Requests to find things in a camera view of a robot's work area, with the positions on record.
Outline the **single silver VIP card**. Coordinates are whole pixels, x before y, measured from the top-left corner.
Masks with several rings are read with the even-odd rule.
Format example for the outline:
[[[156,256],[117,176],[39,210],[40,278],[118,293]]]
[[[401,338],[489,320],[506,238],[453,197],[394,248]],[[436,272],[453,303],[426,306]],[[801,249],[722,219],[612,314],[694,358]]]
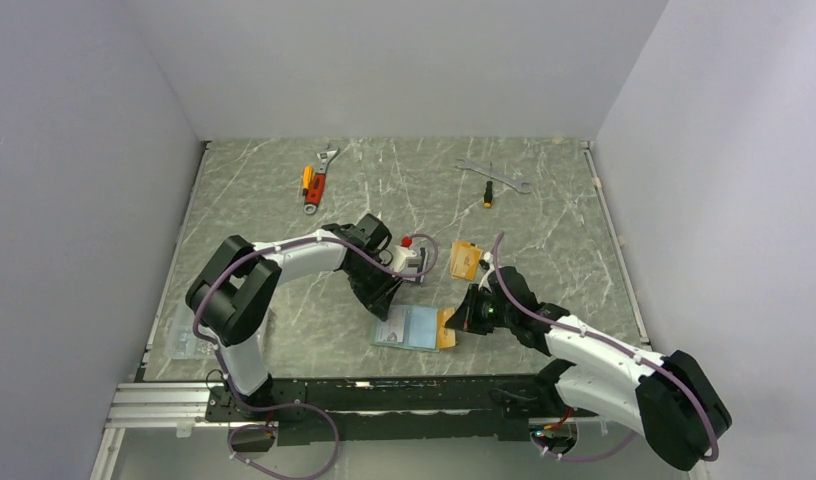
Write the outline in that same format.
[[[387,318],[377,321],[373,329],[373,342],[384,345],[401,345],[404,342],[408,310],[392,307]]]

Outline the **green card holder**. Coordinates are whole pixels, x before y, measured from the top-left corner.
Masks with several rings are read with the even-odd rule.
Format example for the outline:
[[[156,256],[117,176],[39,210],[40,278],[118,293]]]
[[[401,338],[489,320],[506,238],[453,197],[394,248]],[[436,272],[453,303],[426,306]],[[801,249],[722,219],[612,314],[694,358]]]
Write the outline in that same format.
[[[373,329],[377,321],[372,327],[371,344],[379,347],[390,347],[404,350],[417,350],[425,352],[437,352],[436,349],[436,333],[437,309],[428,306],[417,305],[392,305],[392,307],[404,307],[408,310],[406,331],[404,342],[401,345],[384,345],[373,342]]]

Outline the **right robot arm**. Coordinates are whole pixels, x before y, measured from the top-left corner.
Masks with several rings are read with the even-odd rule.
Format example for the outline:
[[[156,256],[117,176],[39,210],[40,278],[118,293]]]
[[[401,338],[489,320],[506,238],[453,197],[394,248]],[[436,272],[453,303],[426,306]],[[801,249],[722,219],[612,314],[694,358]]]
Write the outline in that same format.
[[[714,454],[713,441],[732,426],[730,412],[699,363],[676,350],[665,355],[601,332],[559,305],[540,302],[513,267],[468,287],[446,328],[487,335],[509,330],[549,364],[530,385],[509,383],[493,399],[532,415],[583,410],[643,437],[682,471]]]

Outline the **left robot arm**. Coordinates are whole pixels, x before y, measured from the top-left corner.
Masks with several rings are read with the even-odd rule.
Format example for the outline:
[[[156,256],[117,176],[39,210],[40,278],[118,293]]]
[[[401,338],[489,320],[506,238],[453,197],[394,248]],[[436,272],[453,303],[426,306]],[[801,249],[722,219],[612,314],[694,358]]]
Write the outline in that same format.
[[[392,234],[377,217],[326,224],[312,233],[271,243],[228,237],[191,284],[184,299],[193,334],[210,343],[226,381],[232,407],[248,420],[271,406],[273,379],[257,341],[275,291],[309,275],[338,271],[347,276],[361,305],[385,320],[410,270],[409,254],[390,244]]]

